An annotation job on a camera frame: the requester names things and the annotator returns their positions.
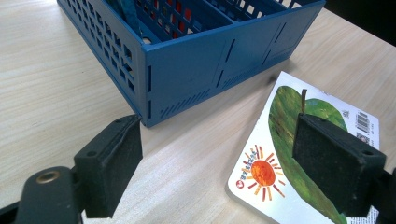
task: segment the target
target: light wood grain surface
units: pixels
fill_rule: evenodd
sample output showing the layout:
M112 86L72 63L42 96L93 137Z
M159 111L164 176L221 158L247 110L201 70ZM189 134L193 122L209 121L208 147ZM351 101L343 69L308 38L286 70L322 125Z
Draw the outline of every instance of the light wood grain surface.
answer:
M0 5L0 207L24 181L132 114L54 0ZM228 177L280 71L379 118L396 166L396 48L322 9L289 60L153 128L113 219L86 223L271 223L234 201Z

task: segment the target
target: white book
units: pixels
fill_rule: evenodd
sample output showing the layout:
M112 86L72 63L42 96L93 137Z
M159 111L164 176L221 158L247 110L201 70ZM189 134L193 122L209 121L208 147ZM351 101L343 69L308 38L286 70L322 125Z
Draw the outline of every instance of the white book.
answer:
M282 72L230 175L231 194L278 223L375 223L378 212L373 207L366 218L345 217L330 200L320 197L320 189L312 181L301 182L291 170L287 158L291 157L303 89L307 90L306 114L328 119L379 149L376 117Z

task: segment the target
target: small red logo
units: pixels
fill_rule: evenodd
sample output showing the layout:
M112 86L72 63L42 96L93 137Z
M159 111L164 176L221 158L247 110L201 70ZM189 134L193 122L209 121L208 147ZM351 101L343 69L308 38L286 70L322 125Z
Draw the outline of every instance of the small red logo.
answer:
M245 186L244 182L242 180L236 181L236 187L239 189L242 189Z

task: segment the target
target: blue basket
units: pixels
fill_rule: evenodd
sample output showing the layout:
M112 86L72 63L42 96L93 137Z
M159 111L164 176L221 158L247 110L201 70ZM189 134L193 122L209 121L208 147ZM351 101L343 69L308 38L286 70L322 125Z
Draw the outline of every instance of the blue basket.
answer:
M325 1L134 3L141 34L105 0L58 0L150 127L288 59Z

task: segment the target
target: orange sun illustration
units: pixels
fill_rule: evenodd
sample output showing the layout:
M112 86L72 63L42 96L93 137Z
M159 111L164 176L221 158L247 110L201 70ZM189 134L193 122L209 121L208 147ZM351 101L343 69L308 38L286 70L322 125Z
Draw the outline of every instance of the orange sun illustration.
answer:
M273 163L275 161L274 153L271 153L269 156L263 159L262 147L255 146L256 150L251 148L252 154L249 156L246 152L247 161L244 161L246 164L246 168L242 168L244 174L247 174L246 180L255 180L253 184L248 186L249 189L256 187L254 191L255 195L258 195L262 189L262 201L265 201L266 196L268 195L268 199L272 201L271 187L274 188L282 197L285 195L282 191L276 186L277 183L285 186L285 183L281 180L277 180L276 176L282 175L282 168L278 163Z

